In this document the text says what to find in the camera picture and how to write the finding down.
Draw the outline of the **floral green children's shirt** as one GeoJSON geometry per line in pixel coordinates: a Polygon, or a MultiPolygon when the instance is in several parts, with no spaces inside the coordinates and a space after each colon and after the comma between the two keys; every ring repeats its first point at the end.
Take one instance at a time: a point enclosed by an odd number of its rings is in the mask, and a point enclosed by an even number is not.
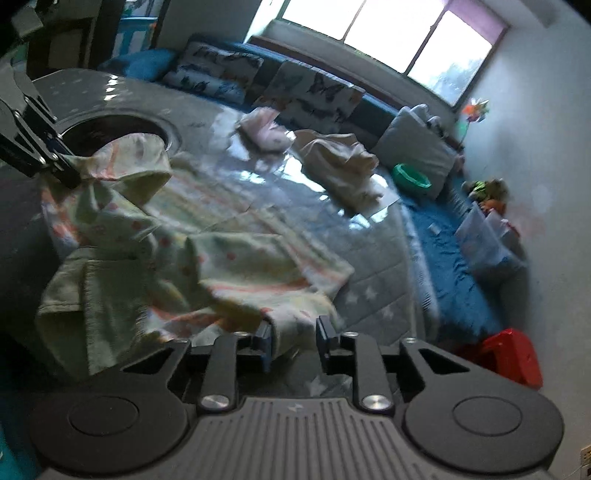
{"type": "Polygon", "coordinates": [[[334,298],[353,267],[186,154],[151,134],[72,161],[81,183],[41,180],[62,262],[36,315],[57,363],[84,379],[157,342],[209,345],[273,329],[273,356],[315,343],[315,321],[342,319],[334,298]]]}

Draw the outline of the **black round induction cooktop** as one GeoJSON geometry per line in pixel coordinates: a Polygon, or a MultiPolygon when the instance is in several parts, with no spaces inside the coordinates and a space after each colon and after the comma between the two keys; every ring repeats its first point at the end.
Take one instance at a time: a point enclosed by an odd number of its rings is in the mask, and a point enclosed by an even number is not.
{"type": "Polygon", "coordinates": [[[169,153],[181,146],[179,131],[170,122],[133,110],[81,113],[60,120],[56,129],[66,146],[79,156],[90,156],[111,141],[133,133],[158,136],[169,153]]]}

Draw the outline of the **red plastic stool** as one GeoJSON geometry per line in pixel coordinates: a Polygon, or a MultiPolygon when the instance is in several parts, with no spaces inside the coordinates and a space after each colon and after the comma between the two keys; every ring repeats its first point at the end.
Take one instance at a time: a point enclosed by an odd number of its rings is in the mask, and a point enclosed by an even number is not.
{"type": "Polygon", "coordinates": [[[482,342],[474,362],[521,385],[540,390],[543,376],[529,337],[514,328],[505,329],[482,342]]]}

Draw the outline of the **clear plastic storage box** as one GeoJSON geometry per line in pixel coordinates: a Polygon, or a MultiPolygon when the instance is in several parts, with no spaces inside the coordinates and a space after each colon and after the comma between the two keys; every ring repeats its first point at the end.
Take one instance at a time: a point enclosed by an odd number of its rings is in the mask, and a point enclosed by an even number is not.
{"type": "Polygon", "coordinates": [[[486,215],[477,202],[455,237],[470,273],[481,283],[498,285],[526,268],[516,230],[495,210],[486,215]]]}

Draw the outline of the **butterfly cushion left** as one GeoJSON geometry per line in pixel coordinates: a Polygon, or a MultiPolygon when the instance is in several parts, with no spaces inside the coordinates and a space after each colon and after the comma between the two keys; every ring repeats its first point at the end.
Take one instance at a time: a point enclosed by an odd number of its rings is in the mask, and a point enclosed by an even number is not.
{"type": "Polygon", "coordinates": [[[175,67],[162,83],[195,95],[242,105],[263,58],[221,49],[201,41],[189,41],[175,67]]]}

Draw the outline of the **butterfly cushion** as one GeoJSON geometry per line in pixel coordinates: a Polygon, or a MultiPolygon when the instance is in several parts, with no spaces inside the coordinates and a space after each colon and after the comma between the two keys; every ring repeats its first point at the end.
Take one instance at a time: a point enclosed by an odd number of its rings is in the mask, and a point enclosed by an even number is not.
{"type": "Polygon", "coordinates": [[[365,93],[324,70],[284,61],[253,105],[280,112],[277,120],[290,129],[332,134],[339,133],[365,93]]]}
{"type": "Polygon", "coordinates": [[[201,41],[189,41],[175,67],[162,83],[195,95],[242,105],[263,58],[221,49],[201,41]]]}

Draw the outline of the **pink tissue pack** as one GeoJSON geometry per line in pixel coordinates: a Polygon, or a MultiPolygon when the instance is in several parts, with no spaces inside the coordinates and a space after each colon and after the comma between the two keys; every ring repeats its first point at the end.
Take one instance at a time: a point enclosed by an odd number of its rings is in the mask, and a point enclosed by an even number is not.
{"type": "Polygon", "coordinates": [[[283,153],[293,145],[286,128],[276,123],[280,112],[272,107],[256,107],[238,121],[238,129],[256,147],[266,152],[283,153]]]}

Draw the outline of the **orange plush toy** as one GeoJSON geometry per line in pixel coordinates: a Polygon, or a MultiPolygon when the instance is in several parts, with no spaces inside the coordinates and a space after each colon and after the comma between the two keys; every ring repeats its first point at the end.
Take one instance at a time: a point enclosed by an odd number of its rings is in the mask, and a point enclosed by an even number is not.
{"type": "Polygon", "coordinates": [[[479,204],[483,213],[488,216],[491,212],[504,216],[506,212],[506,203],[497,199],[488,199],[479,204]]]}

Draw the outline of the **teddy bear plush toy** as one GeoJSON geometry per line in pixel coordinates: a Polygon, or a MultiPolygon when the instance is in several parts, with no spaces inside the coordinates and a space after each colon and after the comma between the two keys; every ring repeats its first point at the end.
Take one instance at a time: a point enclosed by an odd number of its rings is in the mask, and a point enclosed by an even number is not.
{"type": "Polygon", "coordinates": [[[505,203],[508,195],[508,187],[503,179],[492,179],[488,181],[465,181],[462,190],[471,201],[478,203],[497,201],[505,203]]]}

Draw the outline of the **green plastic bowl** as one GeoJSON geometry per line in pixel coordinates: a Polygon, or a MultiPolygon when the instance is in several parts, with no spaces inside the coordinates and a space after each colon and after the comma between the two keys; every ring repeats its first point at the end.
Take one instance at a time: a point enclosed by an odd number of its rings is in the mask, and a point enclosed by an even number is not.
{"type": "Polygon", "coordinates": [[[397,164],[392,170],[394,184],[412,195],[427,195],[432,187],[430,179],[413,166],[406,163],[397,164]]]}

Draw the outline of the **butterfly cushion middle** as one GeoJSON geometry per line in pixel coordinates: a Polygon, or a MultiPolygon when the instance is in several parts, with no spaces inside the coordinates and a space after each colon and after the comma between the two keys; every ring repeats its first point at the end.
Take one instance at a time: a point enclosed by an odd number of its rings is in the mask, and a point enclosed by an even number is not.
{"type": "Polygon", "coordinates": [[[324,70],[284,61],[253,105],[280,112],[277,120],[290,129],[332,134],[339,133],[365,93],[324,70]]]}

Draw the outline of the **blue sofa bench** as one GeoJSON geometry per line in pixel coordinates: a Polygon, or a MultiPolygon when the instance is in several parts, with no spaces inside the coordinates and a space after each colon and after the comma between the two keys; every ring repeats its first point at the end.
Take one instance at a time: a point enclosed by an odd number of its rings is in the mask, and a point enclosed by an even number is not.
{"type": "MultiPolygon", "coordinates": [[[[360,80],[347,73],[322,64],[300,53],[287,54],[284,49],[267,49],[252,43],[222,41],[195,33],[187,41],[189,46],[211,47],[230,53],[259,57],[259,70],[252,85],[245,91],[243,101],[230,104],[242,111],[252,109],[254,102],[270,86],[284,65],[299,66],[307,71],[318,70],[342,81],[360,85],[360,80]]],[[[173,89],[204,95],[204,88],[191,87],[172,75],[188,63],[187,50],[165,48],[120,54],[99,65],[99,70],[150,83],[160,83],[173,89]]],[[[408,232],[411,235],[416,259],[416,271],[422,277],[427,330],[439,342],[478,343],[496,335],[507,327],[500,293],[493,284],[481,284],[471,274],[454,235],[471,203],[460,190],[463,176],[448,176],[442,192],[434,200],[421,199],[410,193],[402,195],[408,232]]]]}

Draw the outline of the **cream folded garment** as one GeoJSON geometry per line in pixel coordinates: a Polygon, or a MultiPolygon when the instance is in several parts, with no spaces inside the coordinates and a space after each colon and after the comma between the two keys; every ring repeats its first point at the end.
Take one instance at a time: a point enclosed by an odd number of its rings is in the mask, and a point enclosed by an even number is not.
{"type": "Polygon", "coordinates": [[[294,131],[293,149],[308,177],[349,209],[360,213],[382,200],[383,192],[372,180],[380,161],[355,134],[301,129],[294,131]]]}

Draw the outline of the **colourful pinwheel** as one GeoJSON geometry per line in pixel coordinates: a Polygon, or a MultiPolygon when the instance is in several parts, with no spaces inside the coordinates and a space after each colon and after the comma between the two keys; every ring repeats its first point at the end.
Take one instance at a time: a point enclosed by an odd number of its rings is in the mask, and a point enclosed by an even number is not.
{"type": "Polygon", "coordinates": [[[462,110],[464,124],[461,143],[464,143],[472,124],[483,122],[489,114],[489,101],[485,99],[472,99],[462,110]]]}

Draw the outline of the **green framed window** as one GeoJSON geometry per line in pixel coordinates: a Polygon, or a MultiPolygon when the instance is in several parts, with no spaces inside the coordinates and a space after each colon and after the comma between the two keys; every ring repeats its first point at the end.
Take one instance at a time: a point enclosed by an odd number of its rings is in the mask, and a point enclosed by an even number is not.
{"type": "Polygon", "coordinates": [[[482,1],[266,1],[250,32],[401,104],[456,109],[507,29],[482,1]]]}

